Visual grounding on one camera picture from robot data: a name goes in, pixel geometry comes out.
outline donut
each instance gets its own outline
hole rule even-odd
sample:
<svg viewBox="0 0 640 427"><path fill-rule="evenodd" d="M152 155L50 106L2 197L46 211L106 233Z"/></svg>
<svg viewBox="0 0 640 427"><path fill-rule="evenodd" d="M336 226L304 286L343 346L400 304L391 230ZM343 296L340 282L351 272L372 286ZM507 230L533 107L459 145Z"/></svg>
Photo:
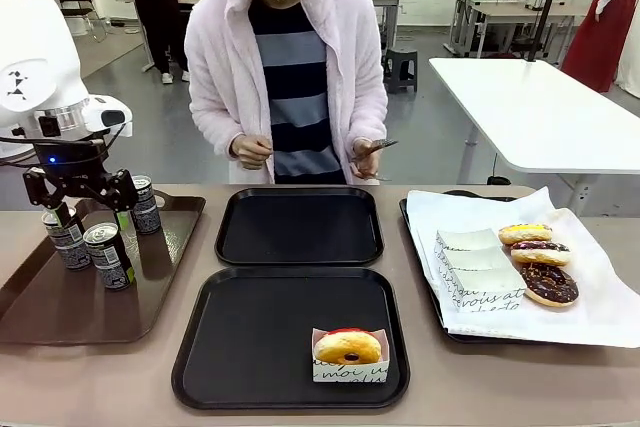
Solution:
<svg viewBox="0 0 640 427"><path fill-rule="evenodd" d="M527 284L525 295L548 307L568 307L578 298L576 281L554 265L526 264L520 275Z"/></svg>
<svg viewBox="0 0 640 427"><path fill-rule="evenodd" d="M511 257L516 262L539 262L563 266L571 260L569 247L544 240L525 240L511 246Z"/></svg>
<svg viewBox="0 0 640 427"><path fill-rule="evenodd" d="M544 224L519 224L504 227L498 232L500 241L512 245L523 240L551 240L551 227Z"/></svg>
<svg viewBox="0 0 640 427"><path fill-rule="evenodd" d="M313 348L313 356L329 364L375 364L380 361L381 354L382 346L378 339L360 329L328 332Z"/></svg>

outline can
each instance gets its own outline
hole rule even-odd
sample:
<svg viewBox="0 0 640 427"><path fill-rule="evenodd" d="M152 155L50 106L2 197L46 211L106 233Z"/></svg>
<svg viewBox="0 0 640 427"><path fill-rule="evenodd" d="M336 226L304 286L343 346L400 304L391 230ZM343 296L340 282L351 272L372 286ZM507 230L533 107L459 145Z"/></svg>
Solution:
<svg viewBox="0 0 640 427"><path fill-rule="evenodd" d="M82 238L84 227L76 209L69 207L69 215L71 220L66 227L62 227L56 216L47 210L42 214L42 223L67 269L84 270L91 265L91 256Z"/></svg>
<svg viewBox="0 0 640 427"><path fill-rule="evenodd" d="M84 233L84 241L105 288L122 290L133 283L133 266L116 224L103 222L94 225Z"/></svg>
<svg viewBox="0 0 640 427"><path fill-rule="evenodd" d="M138 192L138 201L131 212L133 225L136 227L136 232L140 234L153 234L160 229L162 224L160 223L160 212L156 198L153 195L151 179L146 175L135 175L132 180Z"/></svg>

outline red garment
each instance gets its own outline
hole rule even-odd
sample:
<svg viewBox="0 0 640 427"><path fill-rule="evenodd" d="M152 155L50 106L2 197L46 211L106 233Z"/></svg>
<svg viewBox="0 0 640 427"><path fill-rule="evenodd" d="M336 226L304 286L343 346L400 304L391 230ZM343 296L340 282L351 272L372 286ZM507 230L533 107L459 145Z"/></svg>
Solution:
<svg viewBox="0 0 640 427"><path fill-rule="evenodd" d="M596 92L608 92L631 27L636 0L611 0L600 15L600 22L596 22L598 1L591 2L562 71Z"/></svg>

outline black tray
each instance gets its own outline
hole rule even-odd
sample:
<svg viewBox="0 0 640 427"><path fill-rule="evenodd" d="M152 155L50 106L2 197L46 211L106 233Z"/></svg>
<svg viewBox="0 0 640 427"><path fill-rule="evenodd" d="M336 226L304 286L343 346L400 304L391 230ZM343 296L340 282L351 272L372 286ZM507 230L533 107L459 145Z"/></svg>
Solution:
<svg viewBox="0 0 640 427"><path fill-rule="evenodd" d="M220 260L234 266L360 266L383 250L375 201L353 187L240 191L216 241Z"/></svg>
<svg viewBox="0 0 640 427"><path fill-rule="evenodd" d="M311 332L385 329L385 383L314 383ZM393 289L363 268L231 268L202 286L171 383L189 407L373 409L400 399L409 364Z"/></svg>
<svg viewBox="0 0 640 427"><path fill-rule="evenodd" d="M450 190L449 192L445 192L445 194L449 195L457 195L460 197L474 197L474 198L482 198L489 200L496 200L498 202L511 202L516 200L515 197L482 197L478 194L474 194L473 192L468 192L466 190ZM407 214L407 199L402 199L400 201L400 212L402 212L402 217L404 218L405 224L407 225L407 231L409 231L409 215ZM413 243L413 239L411 239L411 245L413 245L413 250L416 254L416 258L418 259L418 265L420 265L420 256L418 255L418 251L416 249L415 244ZM456 342L461 342L464 344L540 344L543 342L535 342L529 340L518 340L518 339L500 339L496 337L481 337L476 335L462 335L462 334L450 334L447 328L444 326L444 321L442 320L442 310L440 310L440 301L438 301L438 297L436 297L435 292L429 285L429 281L427 281L424 274L421 272L421 276L424 280L424 286L429 293L429 297L431 298L431 303L433 304L433 310L438 317L438 321L440 322L440 326L444 333L452 340Z"/></svg>

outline striped shirt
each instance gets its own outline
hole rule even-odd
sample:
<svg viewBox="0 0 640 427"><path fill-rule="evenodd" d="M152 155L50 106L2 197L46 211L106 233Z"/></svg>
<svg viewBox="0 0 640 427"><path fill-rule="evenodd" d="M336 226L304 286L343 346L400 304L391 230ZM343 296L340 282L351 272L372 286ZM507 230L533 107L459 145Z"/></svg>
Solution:
<svg viewBox="0 0 640 427"><path fill-rule="evenodd" d="M333 150L324 42L300 4L253 0L249 20L269 94L276 184L346 184Z"/></svg>

